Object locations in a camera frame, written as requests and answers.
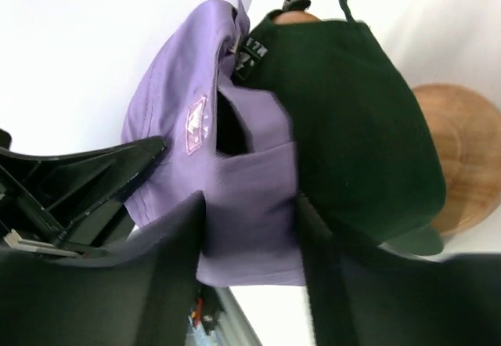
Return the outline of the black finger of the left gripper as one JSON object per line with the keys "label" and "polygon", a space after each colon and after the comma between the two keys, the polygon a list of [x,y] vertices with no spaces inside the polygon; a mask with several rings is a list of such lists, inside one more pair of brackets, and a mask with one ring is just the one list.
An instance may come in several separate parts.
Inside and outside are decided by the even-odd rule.
{"label": "black finger of the left gripper", "polygon": [[80,257],[131,232],[124,203],[165,150],[154,136],[102,150],[37,157],[14,153],[1,132],[1,245]]}

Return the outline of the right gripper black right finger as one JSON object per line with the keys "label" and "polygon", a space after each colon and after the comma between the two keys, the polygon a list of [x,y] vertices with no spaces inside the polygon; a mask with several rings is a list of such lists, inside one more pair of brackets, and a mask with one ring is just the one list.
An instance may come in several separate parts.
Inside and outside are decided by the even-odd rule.
{"label": "right gripper black right finger", "polygon": [[305,196],[296,228],[318,345],[497,345],[500,256],[401,258],[342,227]]}

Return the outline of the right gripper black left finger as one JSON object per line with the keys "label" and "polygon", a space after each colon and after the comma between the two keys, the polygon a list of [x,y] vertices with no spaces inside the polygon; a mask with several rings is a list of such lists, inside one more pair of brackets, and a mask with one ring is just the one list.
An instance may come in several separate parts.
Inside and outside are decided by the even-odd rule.
{"label": "right gripper black left finger", "polygon": [[205,200],[91,258],[1,250],[4,345],[182,345],[198,283]]}

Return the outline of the dark green baseball cap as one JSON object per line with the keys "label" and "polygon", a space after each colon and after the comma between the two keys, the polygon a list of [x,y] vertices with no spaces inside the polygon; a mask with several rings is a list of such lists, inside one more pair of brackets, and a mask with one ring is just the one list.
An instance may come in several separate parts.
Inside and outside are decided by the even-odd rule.
{"label": "dark green baseball cap", "polygon": [[290,115],[299,186],[345,243],[440,254],[431,222],[445,203],[438,153],[413,92],[370,28],[342,20],[280,23],[309,0],[285,0],[241,47],[233,79],[272,92]]}

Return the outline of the lilac baseball cap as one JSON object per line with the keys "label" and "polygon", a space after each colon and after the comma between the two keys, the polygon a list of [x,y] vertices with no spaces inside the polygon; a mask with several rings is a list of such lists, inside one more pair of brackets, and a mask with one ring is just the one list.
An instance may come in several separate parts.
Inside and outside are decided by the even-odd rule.
{"label": "lilac baseball cap", "polygon": [[249,28],[244,7],[208,0],[157,53],[132,96],[121,139],[160,136],[166,150],[125,206],[146,227],[201,191],[207,225],[199,281],[301,286],[289,118],[272,93],[231,79],[236,65],[265,54]]}

